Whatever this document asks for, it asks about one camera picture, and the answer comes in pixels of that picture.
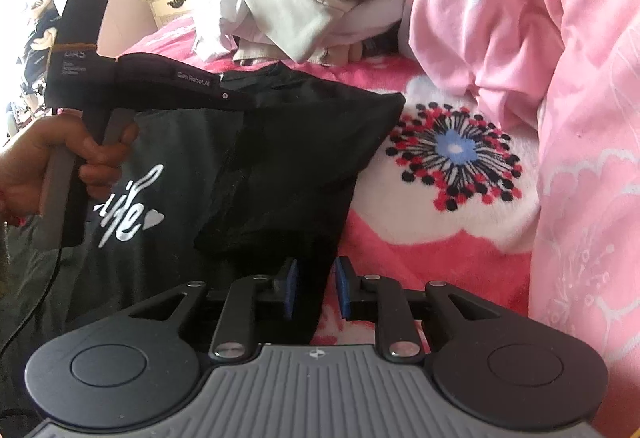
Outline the operator left hand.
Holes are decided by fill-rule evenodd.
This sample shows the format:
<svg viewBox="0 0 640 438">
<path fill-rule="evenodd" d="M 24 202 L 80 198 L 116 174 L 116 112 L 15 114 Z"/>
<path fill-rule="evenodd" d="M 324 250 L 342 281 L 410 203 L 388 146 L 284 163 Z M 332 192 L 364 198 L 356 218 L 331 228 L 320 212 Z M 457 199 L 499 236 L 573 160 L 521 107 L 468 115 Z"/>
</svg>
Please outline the operator left hand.
<svg viewBox="0 0 640 438">
<path fill-rule="evenodd" d="M 18 226 L 47 212 L 54 191 L 68 180 L 64 165 L 80 159 L 76 176 L 90 198 L 106 199 L 122 177 L 122 165 L 139 133 L 129 123 L 116 143 L 99 145 L 74 113 L 42 117 L 1 150 L 1 220 Z"/>
</svg>

